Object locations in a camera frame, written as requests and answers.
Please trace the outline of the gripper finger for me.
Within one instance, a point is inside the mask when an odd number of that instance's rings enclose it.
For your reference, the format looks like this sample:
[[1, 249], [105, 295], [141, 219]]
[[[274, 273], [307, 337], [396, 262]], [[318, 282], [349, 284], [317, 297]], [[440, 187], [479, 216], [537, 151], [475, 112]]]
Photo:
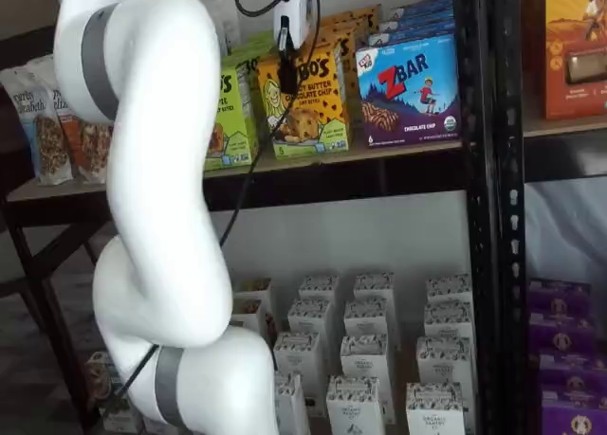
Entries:
[[295, 64], [295, 53], [285, 49], [279, 51], [278, 78], [281, 92], [291, 97], [298, 92], [298, 72]]

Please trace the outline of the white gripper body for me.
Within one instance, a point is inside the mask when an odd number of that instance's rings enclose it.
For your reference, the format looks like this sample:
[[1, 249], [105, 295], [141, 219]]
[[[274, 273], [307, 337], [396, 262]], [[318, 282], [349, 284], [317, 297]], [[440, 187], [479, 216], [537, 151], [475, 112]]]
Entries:
[[312, 25], [312, 0], [280, 0], [273, 9], [273, 36], [279, 47], [290, 42], [299, 50]]

